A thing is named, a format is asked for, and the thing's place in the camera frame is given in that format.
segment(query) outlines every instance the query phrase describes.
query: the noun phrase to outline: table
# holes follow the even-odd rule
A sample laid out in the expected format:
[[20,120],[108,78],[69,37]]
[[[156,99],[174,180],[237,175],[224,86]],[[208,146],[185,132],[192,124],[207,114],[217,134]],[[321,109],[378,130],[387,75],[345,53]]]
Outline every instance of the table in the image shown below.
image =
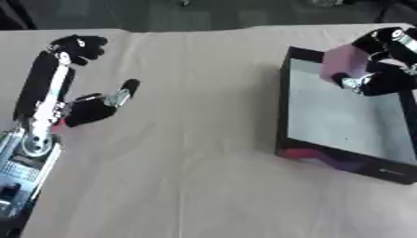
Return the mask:
[[377,27],[0,33],[2,128],[28,66],[57,37],[110,39],[68,99],[142,81],[115,117],[61,131],[64,155],[23,237],[415,237],[414,186],[274,156],[288,47],[326,50]]

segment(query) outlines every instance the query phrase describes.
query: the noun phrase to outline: black glove finger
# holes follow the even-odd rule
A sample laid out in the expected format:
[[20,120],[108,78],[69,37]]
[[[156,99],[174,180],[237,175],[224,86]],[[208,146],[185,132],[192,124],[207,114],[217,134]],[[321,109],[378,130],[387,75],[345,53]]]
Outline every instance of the black glove finger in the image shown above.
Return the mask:
[[81,58],[81,57],[71,57],[71,61],[74,64],[78,64],[78,65],[81,65],[81,66],[86,66],[88,64],[88,61],[86,59]]
[[99,56],[104,54],[104,49],[102,48],[86,48],[82,52],[82,57],[89,60],[96,60]]
[[365,51],[370,55],[375,54],[377,52],[385,51],[383,45],[390,42],[391,34],[398,29],[401,28],[387,27],[372,31],[358,38],[354,43],[352,43],[352,45],[357,48],[360,48],[361,50]]
[[65,36],[65,37],[62,37],[60,39],[52,41],[50,44],[51,45],[65,46],[67,44],[71,44],[72,42],[76,42],[77,37],[78,36],[76,34],[73,34],[73,35],[70,35],[70,36]]
[[86,43],[86,47],[99,47],[107,44],[108,40],[101,36],[83,35],[78,38]]

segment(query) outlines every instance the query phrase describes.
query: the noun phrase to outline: black robotic glove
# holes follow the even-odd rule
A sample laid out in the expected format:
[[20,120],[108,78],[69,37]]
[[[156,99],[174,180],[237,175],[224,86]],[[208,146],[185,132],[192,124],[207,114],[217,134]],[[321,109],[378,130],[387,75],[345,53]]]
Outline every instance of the black robotic glove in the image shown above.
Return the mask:
[[102,46],[107,44],[107,39],[99,36],[71,35],[51,42],[48,52],[59,54],[66,52],[71,62],[78,65],[87,65],[87,60],[96,60],[104,54]]
[[[28,118],[34,114],[36,103],[44,100],[49,91],[53,75],[59,67],[59,54],[66,52],[72,63],[86,65],[87,60],[95,60],[104,54],[102,46],[107,39],[99,36],[78,36],[72,35],[53,41],[34,60],[28,78],[20,92],[16,102],[13,119]],[[64,84],[59,94],[59,101],[64,101],[71,82],[74,79],[75,70],[70,68],[65,77]]]

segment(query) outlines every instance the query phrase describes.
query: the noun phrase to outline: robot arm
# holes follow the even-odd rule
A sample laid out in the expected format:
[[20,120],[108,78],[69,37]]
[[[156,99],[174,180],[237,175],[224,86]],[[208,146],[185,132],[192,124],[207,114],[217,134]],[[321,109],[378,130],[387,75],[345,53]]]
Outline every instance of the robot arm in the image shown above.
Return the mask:
[[35,157],[47,153],[50,128],[62,118],[64,96],[74,78],[71,64],[87,65],[103,54],[107,41],[98,36],[61,38],[51,43],[36,59],[18,101],[14,118],[28,126],[22,143],[25,153]]
[[367,71],[360,77],[335,73],[332,80],[340,87],[365,96],[417,88],[417,29],[382,28],[363,35],[352,46],[368,55]]

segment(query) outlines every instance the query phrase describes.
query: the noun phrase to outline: robotic finger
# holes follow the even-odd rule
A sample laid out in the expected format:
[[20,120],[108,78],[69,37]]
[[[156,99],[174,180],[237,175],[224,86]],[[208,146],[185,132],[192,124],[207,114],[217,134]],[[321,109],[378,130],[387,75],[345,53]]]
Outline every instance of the robotic finger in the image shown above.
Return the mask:
[[113,95],[91,94],[70,103],[70,112],[65,117],[68,127],[80,126],[103,120],[114,115],[117,109],[135,95],[140,81],[127,80]]

